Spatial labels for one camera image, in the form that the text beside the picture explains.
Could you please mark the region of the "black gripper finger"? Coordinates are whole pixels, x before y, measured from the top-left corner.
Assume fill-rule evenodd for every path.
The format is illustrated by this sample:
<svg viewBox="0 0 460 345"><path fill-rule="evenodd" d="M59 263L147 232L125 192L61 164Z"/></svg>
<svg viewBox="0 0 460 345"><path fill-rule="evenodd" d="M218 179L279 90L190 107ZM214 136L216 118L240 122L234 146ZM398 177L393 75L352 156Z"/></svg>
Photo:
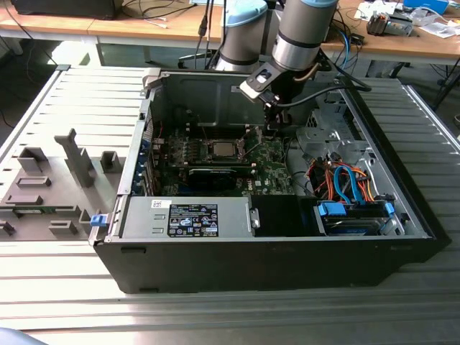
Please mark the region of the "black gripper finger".
<svg viewBox="0 0 460 345"><path fill-rule="evenodd" d="M266 103L264 105L264 134L273 137L288 127L288 110L285 107Z"/></svg>

